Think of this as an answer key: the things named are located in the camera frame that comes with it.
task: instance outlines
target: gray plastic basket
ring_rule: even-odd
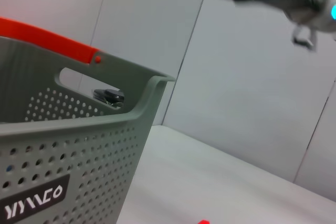
[[[119,88],[124,106],[64,87],[63,68]],[[116,223],[172,80],[103,52],[82,63],[0,37],[0,223]]]

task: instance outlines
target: red handle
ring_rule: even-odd
[[[32,43],[83,63],[90,63],[98,51],[50,31],[1,17],[0,36]]]

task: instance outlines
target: blue light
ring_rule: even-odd
[[[336,5],[331,9],[331,16],[333,19],[336,19]]]

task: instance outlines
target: white table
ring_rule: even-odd
[[[118,224],[336,223],[336,203],[164,126],[152,127]]]

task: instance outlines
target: red dot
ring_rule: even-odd
[[[100,63],[101,62],[101,57],[97,56],[94,60],[95,60],[96,63]]]

